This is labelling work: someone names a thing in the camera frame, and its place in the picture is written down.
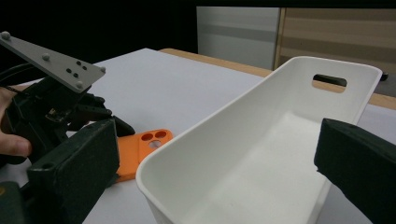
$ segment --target finger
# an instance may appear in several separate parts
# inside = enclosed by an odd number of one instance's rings
[[[30,142],[14,134],[0,133],[0,154],[27,157],[32,152]]]

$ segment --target bolt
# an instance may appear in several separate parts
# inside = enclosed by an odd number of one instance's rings
[[[7,31],[1,33],[1,37],[5,40],[9,40],[11,38],[11,34]]]
[[[50,59],[50,55],[48,53],[44,53],[41,58],[43,58],[44,61],[48,61]]]
[[[82,81],[76,82],[76,87],[82,89]]]

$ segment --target white container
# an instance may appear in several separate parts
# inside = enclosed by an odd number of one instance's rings
[[[342,93],[316,74],[347,81]],[[323,118],[356,124],[382,72],[296,57],[139,166],[158,223],[315,223],[331,183],[314,156]]]

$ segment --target metal bracket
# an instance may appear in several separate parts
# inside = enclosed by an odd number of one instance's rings
[[[85,91],[106,72],[104,67],[45,49],[13,37],[6,31],[1,33],[0,44],[74,92]]]

